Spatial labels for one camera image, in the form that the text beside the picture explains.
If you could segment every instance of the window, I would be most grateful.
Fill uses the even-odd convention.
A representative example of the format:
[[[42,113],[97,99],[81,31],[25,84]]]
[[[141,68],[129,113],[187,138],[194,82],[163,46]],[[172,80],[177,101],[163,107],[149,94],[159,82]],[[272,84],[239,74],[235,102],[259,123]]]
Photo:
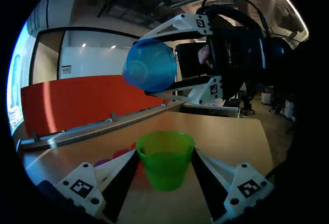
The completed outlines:
[[[7,112],[12,132],[23,119],[21,108],[21,73],[24,57],[30,53],[29,42],[32,41],[25,23],[16,42],[8,73]]]

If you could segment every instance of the wooden table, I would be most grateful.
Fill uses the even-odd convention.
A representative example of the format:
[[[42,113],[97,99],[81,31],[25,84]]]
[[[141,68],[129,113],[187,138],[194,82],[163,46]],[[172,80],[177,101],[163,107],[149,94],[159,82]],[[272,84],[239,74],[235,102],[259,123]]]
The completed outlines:
[[[159,130],[185,132],[195,139],[198,149],[232,166],[248,162],[263,175],[272,169],[271,152],[259,120],[175,112],[165,112],[78,143],[26,153],[24,166],[35,184],[44,179],[56,184],[82,162],[94,164],[112,158],[114,152],[129,149],[141,135]],[[210,223],[210,217],[191,165],[183,185],[172,192],[153,189],[141,168],[118,223]]]

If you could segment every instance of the white wall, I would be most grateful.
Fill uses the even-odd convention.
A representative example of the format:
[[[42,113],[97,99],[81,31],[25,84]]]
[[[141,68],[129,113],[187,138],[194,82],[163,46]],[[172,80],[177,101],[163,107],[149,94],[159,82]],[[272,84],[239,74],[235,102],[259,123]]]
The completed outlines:
[[[70,25],[71,12],[74,2],[75,0],[49,0],[49,28],[57,28]],[[47,29],[46,5],[47,0],[40,0],[28,18],[28,32],[34,37],[37,36],[39,31]]]
[[[129,49],[65,47],[60,52],[60,79],[83,76],[121,75]],[[62,74],[62,66],[71,65],[71,73]]]

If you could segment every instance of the orange partition panel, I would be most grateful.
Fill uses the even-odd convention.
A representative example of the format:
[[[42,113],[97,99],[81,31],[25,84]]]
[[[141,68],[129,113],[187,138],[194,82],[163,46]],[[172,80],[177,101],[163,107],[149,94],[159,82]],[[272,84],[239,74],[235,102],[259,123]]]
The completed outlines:
[[[27,133],[45,135],[163,103],[128,85],[121,75],[59,79],[21,89]]]

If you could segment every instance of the human hand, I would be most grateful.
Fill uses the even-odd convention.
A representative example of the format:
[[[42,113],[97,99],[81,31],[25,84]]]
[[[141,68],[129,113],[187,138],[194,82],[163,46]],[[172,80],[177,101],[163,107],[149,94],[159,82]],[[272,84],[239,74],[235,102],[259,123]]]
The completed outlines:
[[[211,61],[208,60],[209,52],[210,52],[209,45],[206,45],[202,49],[199,50],[198,57],[199,57],[200,64],[206,63],[212,69],[213,64]]]

